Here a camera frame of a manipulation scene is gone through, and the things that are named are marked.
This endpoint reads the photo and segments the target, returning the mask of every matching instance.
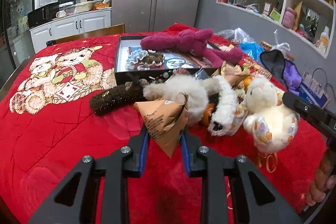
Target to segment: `metal bolt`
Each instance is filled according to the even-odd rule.
[[[202,145],[199,147],[198,149],[201,153],[207,153],[209,152],[209,147],[205,146],[205,145]]]
[[[239,155],[238,156],[238,161],[241,162],[241,163],[244,163],[246,162],[247,158],[245,155]]]
[[[90,161],[92,161],[92,157],[90,155],[82,157],[82,162],[85,162],[87,164]]]
[[[123,146],[120,148],[121,153],[127,154],[131,151],[131,148],[129,146]]]

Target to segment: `white cabinet door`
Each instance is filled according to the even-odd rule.
[[[54,39],[79,34],[78,16],[64,18],[51,23]]]
[[[111,11],[92,12],[79,15],[80,32],[90,32],[111,26]]]
[[[45,48],[47,46],[45,44],[47,41],[53,40],[53,32],[51,28],[51,23],[49,23],[30,31],[35,53],[38,53]]]

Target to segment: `rabbit plush's face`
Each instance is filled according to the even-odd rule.
[[[266,78],[256,78],[248,86],[245,96],[246,106],[251,113],[256,113],[278,102],[277,88]]]

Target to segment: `magenta plush toy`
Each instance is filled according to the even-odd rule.
[[[207,48],[208,40],[213,36],[213,30],[204,29],[193,31],[183,30],[178,35],[156,33],[141,40],[140,45],[144,50],[162,51],[170,48],[180,52],[192,53],[198,57],[208,59],[212,67],[220,67],[223,61],[237,64],[243,58],[243,52],[235,47],[228,52]]]

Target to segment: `countertop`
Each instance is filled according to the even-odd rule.
[[[37,29],[37,28],[40,28],[40,27],[42,27],[42,26],[44,26],[44,25],[47,25],[47,24],[49,24],[49,23],[53,23],[53,22],[56,22],[56,21],[59,21],[59,20],[65,19],[65,18],[77,17],[77,16],[79,16],[79,15],[85,15],[85,14],[90,14],[90,13],[95,13],[95,12],[105,12],[105,11],[111,11],[111,10],[112,10],[112,7],[107,7],[107,8],[103,8],[103,9],[99,9],[99,10],[91,10],[91,11],[84,12],[84,13],[78,13],[78,14],[73,14],[73,15],[71,15],[71,16],[65,16],[65,17],[61,17],[61,18],[57,18],[57,19],[53,19],[53,20],[51,20],[51,21],[49,21],[49,22],[47,22],[47,23],[41,24],[41,25],[39,25],[39,26],[37,26],[37,27],[30,28],[29,31],[33,31],[33,30],[35,30],[35,29]]]

